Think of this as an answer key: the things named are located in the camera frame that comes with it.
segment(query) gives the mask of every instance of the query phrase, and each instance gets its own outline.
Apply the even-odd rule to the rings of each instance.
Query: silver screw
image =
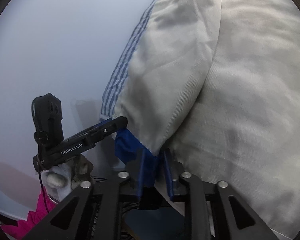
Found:
[[[191,173],[185,171],[185,172],[181,173],[181,177],[183,177],[185,179],[189,179],[189,178],[191,178]]]
[[[229,184],[228,184],[228,182],[221,180],[218,182],[218,186],[221,188],[226,188],[229,186]]]
[[[129,173],[126,172],[126,171],[121,171],[121,172],[118,173],[118,177],[125,179],[125,178],[129,177]]]
[[[80,186],[83,188],[89,188],[89,187],[91,187],[91,182],[84,180],[83,182],[80,183]]]

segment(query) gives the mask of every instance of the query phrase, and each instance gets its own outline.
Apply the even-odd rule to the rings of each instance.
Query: blue and white striped fabric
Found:
[[[111,118],[114,114],[114,105],[118,100],[118,96],[123,88],[124,82],[128,77],[128,64],[135,51],[139,40],[144,33],[149,21],[153,6],[157,0],[153,0],[149,7],[143,13],[139,23],[134,28],[129,41],[122,52],[120,59],[112,72],[110,81],[102,95],[102,107],[100,120]]]

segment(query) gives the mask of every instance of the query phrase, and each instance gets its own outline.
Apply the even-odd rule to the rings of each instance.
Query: gloved hand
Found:
[[[84,180],[93,183],[90,173],[93,164],[82,154],[66,163],[53,166],[50,170],[42,172],[42,183],[50,199],[61,202],[69,193]]]

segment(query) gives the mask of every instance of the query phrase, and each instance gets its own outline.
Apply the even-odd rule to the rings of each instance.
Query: black handheld device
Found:
[[[34,139],[39,145],[39,153],[33,158],[36,171],[39,171],[38,160],[41,162],[41,170],[48,170],[95,147],[104,137],[128,124],[128,120],[120,116],[91,126],[64,140],[61,101],[50,93],[34,99],[32,117],[36,128]]]

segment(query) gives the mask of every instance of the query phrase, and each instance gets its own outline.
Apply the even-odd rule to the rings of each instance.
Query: triangular cutout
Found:
[[[238,229],[244,229],[253,226],[256,223],[234,196],[229,197],[229,202]]]
[[[69,203],[50,221],[50,224],[57,228],[67,230],[78,202],[78,197],[70,200]]]

